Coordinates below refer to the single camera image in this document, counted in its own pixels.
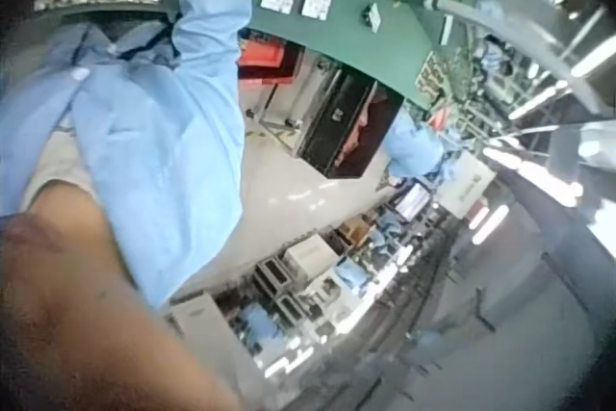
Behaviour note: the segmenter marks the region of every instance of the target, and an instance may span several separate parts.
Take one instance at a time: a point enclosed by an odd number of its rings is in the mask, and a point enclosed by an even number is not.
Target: worker
[[[240,409],[150,313],[241,214],[251,0],[180,9],[177,59],[77,25],[0,102],[2,409]]]

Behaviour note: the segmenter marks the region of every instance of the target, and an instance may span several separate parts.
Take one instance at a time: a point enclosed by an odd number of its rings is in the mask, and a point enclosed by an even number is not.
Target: green panel
[[[250,27],[305,45],[371,75],[403,95],[423,100],[415,87],[432,43],[412,9],[395,8],[390,0],[333,0],[326,21],[299,14],[303,0],[296,0],[291,14],[257,7]],[[382,17],[377,34],[366,26],[362,11],[372,2]]]

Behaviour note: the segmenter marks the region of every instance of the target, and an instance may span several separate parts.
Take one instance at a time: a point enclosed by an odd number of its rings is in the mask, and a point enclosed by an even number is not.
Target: sleeve
[[[180,57],[175,73],[223,142],[244,147],[238,101],[238,32],[252,14],[252,0],[180,0],[182,18],[173,29]]]

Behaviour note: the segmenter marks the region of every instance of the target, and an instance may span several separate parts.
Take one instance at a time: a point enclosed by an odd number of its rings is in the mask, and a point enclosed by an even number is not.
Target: person
[[[251,0],[180,10],[179,57],[75,25],[0,102],[2,409],[240,409],[151,313],[241,214]]]

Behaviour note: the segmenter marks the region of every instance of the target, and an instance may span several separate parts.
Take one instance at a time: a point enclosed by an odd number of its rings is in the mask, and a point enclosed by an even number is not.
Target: white sign
[[[436,192],[436,201],[458,218],[464,218],[497,174],[468,151],[455,167],[456,178],[446,180]]]

